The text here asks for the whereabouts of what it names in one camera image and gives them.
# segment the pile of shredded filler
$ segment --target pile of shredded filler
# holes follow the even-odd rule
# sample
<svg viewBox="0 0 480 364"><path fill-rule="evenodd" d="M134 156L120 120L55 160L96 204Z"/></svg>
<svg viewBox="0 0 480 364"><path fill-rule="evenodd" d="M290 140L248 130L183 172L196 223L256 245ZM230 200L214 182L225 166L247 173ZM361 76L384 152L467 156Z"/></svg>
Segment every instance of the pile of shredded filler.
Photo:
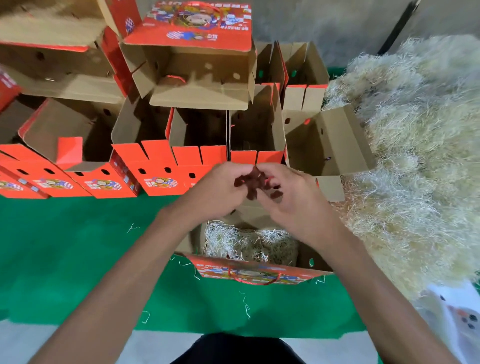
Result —
<svg viewBox="0 0 480 364"><path fill-rule="evenodd" d="M410 299L480 270L480 41L408 39L360 55L324 109L351 103L378 166L344 178L346 225Z"/></svg>
<svg viewBox="0 0 480 364"><path fill-rule="evenodd" d="M205 228L204 255L295 266L298 243L285 230L237 229L222 221Z"/></svg>

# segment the black pants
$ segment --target black pants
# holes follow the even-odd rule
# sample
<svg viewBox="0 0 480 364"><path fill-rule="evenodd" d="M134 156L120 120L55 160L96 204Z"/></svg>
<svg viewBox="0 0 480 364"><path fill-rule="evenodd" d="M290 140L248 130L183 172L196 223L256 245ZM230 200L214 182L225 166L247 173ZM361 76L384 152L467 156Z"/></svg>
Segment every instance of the black pants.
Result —
<svg viewBox="0 0 480 364"><path fill-rule="evenodd" d="M280 339L252 338L224 333L203 335L171 364L305 364Z"/></svg>

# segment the cardboard box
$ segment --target cardboard box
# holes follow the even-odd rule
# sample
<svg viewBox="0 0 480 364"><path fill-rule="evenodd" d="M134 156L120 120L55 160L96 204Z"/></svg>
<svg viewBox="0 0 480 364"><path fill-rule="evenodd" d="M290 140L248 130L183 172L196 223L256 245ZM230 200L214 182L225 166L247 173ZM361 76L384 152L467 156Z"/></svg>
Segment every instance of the cardboard box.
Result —
<svg viewBox="0 0 480 364"><path fill-rule="evenodd" d="M281 229L257 201L246 200L233 213L220 220L239 229ZM176 252L187 257L202 277L268 285L298 284L308 279L333 274L332 269L322 257L301 242L299 242L299 253L294 267L203 256L205 228L206 223L194 229L183 239Z"/></svg>
<svg viewBox="0 0 480 364"><path fill-rule="evenodd" d="M329 76L316 46L310 43L280 44L287 69L283 108L320 111Z"/></svg>
<svg viewBox="0 0 480 364"><path fill-rule="evenodd" d="M119 11L112 15L107 5L117 10L118 1L6 2L0 10L0 64L23 93L102 102L125 99L133 79L115 31L127 35L126 25L117 26L127 20ZM133 28L140 22L135 1L121 5Z"/></svg>
<svg viewBox="0 0 480 364"><path fill-rule="evenodd" d="M118 104L47 98L19 135L96 198L136 197L140 185L111 145L135 140L131 109L128 98Z"/></svg>
<svg viewBox="0 0 480 364"><path fill-rule="evenodd" d="M20 95L0 114L0 166L52 197L91 196L60 168L22 144L17 132L35 117L43 97Z"/></svg>
<svg viewBox="0 0 480 364"><path fill-rule="evenodd" d="M255 41L255 48L258 54L255 83L260 85L273 82L282 94L288 76L279 43Z"/></svg>
<svg viewBox="0 0 480 364"><path fill-rule="evenodd" d="M152 105L245 110L252 98L256 54L248 4L158 2L120 46Z"/></svg>
<svg viewBox="0 0 480 364"><path fill-rule="evenodd" d="M227 161L227 111L174 109L169 142L187 189Z"/></svg>
<svg viewBox="0 0 480 364"><path fill-rule="evenodd" d="M38 187L1 166L2 160L9 160L10 158L0 153L0 195L7 198L49 198L50 196Z"/></svg>
<svg viewBox="0 0 480 364"><path fill-rule="evenodd" d="M230 160L236 163L280 163L285 134L278 90L274 84L255 85L246 111L229 112Z"/></svg>
<svg viewBox="0 0 480 364"><path fill-rule="evenodd" d="M312 175L328 201L344 201L340 175L376 161L350 105L320 113L284 110L289 167Z"/></svg>
<svg viewBox="0 0 480 364"><path fill-rule="evenodd" d="M168 141L173 108L150 106L146 98L138 98L133 117L140 125L135 143L113 144L115 151L149 196L185 193L184 171Z"/></svg>
<svg viewBox="0 0 480 364"><path fill-rule="evenodd" d="M0 68L0 111L5 109L19 93L19 85Z"/></svg>

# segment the dark red object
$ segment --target dark red object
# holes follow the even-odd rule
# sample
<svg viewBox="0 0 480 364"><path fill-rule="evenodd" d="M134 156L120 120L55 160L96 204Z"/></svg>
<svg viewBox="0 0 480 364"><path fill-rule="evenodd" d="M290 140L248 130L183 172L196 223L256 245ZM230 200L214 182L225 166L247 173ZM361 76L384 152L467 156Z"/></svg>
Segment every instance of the dark red object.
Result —
<svg viewBox="0 0 480 364"><path fill-rule="evenodd" d="M270 180L264 172L259 170L257 166L253 166L252 171L245 175L240 176L235 179L234 186L240 187L243 184L246 184L248 187L247 198L249 200L255 200L257 198L257 188L262 190L270 190L272 186L270 185ZM281 191L274 191L270 197L277 198L283 195Z"/></svg>

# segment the green tablecloth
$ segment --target green tablecloth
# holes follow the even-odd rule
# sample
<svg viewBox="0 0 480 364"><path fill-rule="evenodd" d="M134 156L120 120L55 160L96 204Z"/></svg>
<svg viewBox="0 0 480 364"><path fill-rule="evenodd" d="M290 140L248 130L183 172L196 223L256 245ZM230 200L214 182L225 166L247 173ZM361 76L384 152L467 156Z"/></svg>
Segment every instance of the green tablecloth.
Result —
<svg viewBox="0 0 480 364"><path fill-rule="evenodd" d="M175 198L0 198L1 315L60 324ZM128 232L131 226L138 228ZM292 338L338 338L365 329L335 276L258 287L198 280L192 265L179 262L188 260L169 262L136 329Z"/></svg>

